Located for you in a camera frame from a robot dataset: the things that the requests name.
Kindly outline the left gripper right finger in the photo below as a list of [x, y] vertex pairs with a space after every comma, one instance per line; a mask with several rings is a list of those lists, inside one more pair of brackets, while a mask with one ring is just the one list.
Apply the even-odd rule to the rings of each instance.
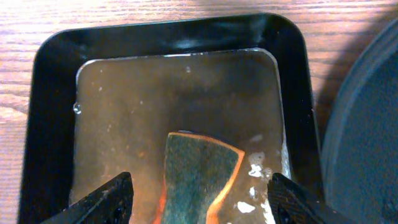
[[354, 224], [283, 174], [274, 173], [267, 187], [276, 224]]

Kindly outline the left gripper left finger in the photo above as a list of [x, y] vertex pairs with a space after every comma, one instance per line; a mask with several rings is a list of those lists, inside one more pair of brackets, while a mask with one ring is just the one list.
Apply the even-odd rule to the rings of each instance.
[[128, 224], [133, 196], [131, 174], [122, 172], [42, 224]]

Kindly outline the orange green scrub sponge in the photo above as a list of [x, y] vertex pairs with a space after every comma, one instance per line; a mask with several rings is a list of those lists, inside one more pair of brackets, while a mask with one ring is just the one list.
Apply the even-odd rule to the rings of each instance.
[[154, 223], [218, 223], [245, 152], [194, 133], [169, 133]]

